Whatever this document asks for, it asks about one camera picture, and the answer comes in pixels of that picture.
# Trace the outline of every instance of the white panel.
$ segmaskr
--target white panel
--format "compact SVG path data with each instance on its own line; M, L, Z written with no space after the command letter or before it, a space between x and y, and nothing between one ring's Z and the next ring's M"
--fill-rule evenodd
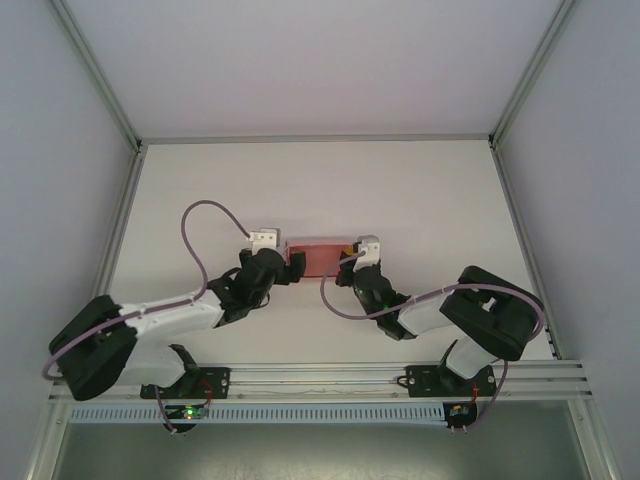
M505 144L505 162L569 354L626 475L640 397L640 3L584 0Z
M116 302L197 287L179 224L202 198L223 202L249 229L376 234L383 272L406 294L453 283L471 264L531 289L486 141L171 145L149 147L113 281ZM246 242L224 214L200 207L187 228L211 278L238 265ZM373 321L334 316L318 285L275 286L267 308L174 340L203 363L412 362L439 360L460 334L444 327L393 341ZM329 285L328 296L360 312L350 289ZM544 335L525 352L550 357Z
M69 0L143 137L489 133L558 0Z
M2 478L21 479L49 341L87 301L129 157L44 2L0 2Z

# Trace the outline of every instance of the black bracket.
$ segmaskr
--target black bracket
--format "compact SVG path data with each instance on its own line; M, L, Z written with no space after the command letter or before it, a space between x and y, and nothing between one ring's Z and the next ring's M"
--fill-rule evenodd
M176 386L172 385L168 388L159 389L160 398L163 400L206 400L209 387L200 383L202 381L213 387L213 394L211 395L213 402L225 400L229 394L231 369L226 367L200 367L198 378L188 392L182 393ZM153 385L143 385L140 389L140 398L144 400L155 399L156 394Z
M409 365L406 375L397 381L409 391L411 398L468 397L473 396L474 384L479 397L491 397L496 391L496 378L491 365L480 370L475 377L454 384L443 383L438 365Z

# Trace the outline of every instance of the pink object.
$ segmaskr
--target pink object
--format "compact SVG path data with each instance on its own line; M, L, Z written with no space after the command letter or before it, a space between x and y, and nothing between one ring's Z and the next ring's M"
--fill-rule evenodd
M354 242L355 240L344 237L289 238L285 244L285 256L288 261L292 253L304 252L307 260L304 278L322 278L327 269L340 260L343 250L353 250ZM336 268L329 276L337 276L338 271L339 268Z

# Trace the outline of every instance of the glass panel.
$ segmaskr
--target glass panel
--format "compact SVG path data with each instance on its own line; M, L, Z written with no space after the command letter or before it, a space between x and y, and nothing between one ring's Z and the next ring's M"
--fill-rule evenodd
M565 402L499 403L469 433L419 426L69 425L58 480L582 479Z

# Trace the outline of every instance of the purple cable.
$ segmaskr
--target purple cable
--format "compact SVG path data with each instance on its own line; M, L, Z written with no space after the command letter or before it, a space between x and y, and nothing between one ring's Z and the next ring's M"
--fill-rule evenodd
M164 423L169 428L169 431L171 432L171 435L173 435L174 433L177 432L177 430L173 426L173 423L171 423L171 420L169 420L169 416L167 415L167 411L164 409L164 405L162 405L162 398L160 398L160 390L158 389L158 386L154 385L153 386L153 390L156 393L156 401L158 402L158 408L160 409L160 413L162 414L162 418L164 418Z
M196 265L198 265L198 268L200 269L200 273L202 274L202 286L200 287L200 290L198 291L198 293L193 297L193 300L186 299L186 300L181 300L179 302L172 302L172 303L166 303L164 305L158 305L156 307L152 307L145 310L144 313L156 313L156 312L161 312L163 310L168 310L170 308L177 308L177 307L182 307L183 305L189 305L192 302L199 300L207 291L207 280L208 280L207 269L202 263L202 260L200 260L200 257L198 257L195 250L191 246L191 242L189 242L189 238L187 236L187 228L186 228L187 217L189 216L189 213L191 213L191 210L193 210L199 205L213 205L214 207L218 207L220 210L222 210L224 213L226 213L229 216L229 218L233 221L233 223L236 224L236 226L244 234L244 236L249 238L249 232L247 231L247 229L242 226L242 224L236 218L236 216L233 213L231 213L231 211L229 211L229 209L224 205L218 202L214 202L213 200L198 200L197 202L189 205L187 209L184 211L184 213L182 214L182 220L180 222L180 233L182 234L182 241L184 242L184 245L187 247L187 251L189 252L193 260L196 262ZM140 311L127 313L126 315L121 315L117 318L107 320L104 323L101 323L99 325L96 325L93 328L90 328L89 330L84 332L82 335L74 338L69 343L67 343L64 347L62 347L60 350L54 353L51 356L51 358L47 360L47 363L44 365L42 369L42 376L47 380L53 380L53 381L64 380L63 377L54 377L53 375L49 374L49 370L51 369L53 364L60 359L60 357L62 357L63 355L68 353L71 349L73 349L76 345L84 342L85 340L92 337L96 333L104 329L107 329L109 327L112 327L113 325L117 325L118 323L122 323L126 320L129 320L131 318L135 318L141 315L142 315L142 312Z
M435 298L439 295L445 294L445 293L449 293L449 292L453 292L454 290L489 290L492 292L499 292L499 293L506 293L509 295L512 295L514 297L519 298L520 300L526 302L527 304L529 304L531 306L531 308L533 308L533 310L536 312L537 315L537 324L536 324L536 328L534 329L533 333L531 334L531 339L533 340L534 338L536 338L540 332L542 331L543 327L544 327L544 312L542 311L542 308L540 308L540 305L538 305L531 297L525 295L522 292L519 292L518 290L514 290L513 288L507 288L507 287L499 287L497 285L488 285L488 284L483 284L483 283L457 283L454 285L449 285L448 287L444 287L441 288L439 290L434 290L433 292L429 292L429 293L425 293L423 295L419 295L417 297L415 297L414 299L411 299L401 305L396 305L395 307L392 308L387 308L385 310L382 310L380 312L376 312L376 313L372 313L369 315L351 315L348 313L343 313L340 310L336 309L333 305L331 305L329 303L329 301L327 300L327 296L325 294L324 288L325 288L325 283L327 282L327 278L329 277L329 275L331 274L331 272L335 272L336 269L338 267L340 267L340 265L347 263L347 262L351 262L356 260L357 258L361 257L362 255L364 255L364 252L358 253L356 255L352 255L350 257L347 258L343 258L342 260L340 260L339 262L334 263L333 265L331 265L327 271L324 273L324 275L322 276L322 281L320 282L320 296L322 297L322 302L324 303L324 305L331 310L331 312L333 312L334 314L338 315L339 317L342 318L346 318L348 320L369 320L372 318L376 318L376 317L380 317L382 315L386 315L387 313L390 312L397 312L398 310L403 309L404 307L407 307L409 305L413 305L414 303L417 302L424 302L425 300L430 300L432 298ZM496 387L496 391L493 394L493 396L491 397L491 399L489 400L489 403L487 404L487 406L484 408L484 410L482 410L482 413L480 414L480 416L476 419L476 421L469 426L469 428L467 428L467 430L472 430L473 428L475 428L476 425L478 425L478 423L480 423L480 420L484 419L488 413L489 410L491 410L496 402L496 399L498 398L498 395L500 395L500 390L502 390L502 386L504 385L504 381L507 378L507 371L509 369L509 364L505 361L504 362L504 369L502 370L502 377L500 378L500 382L498 382L498 386Z

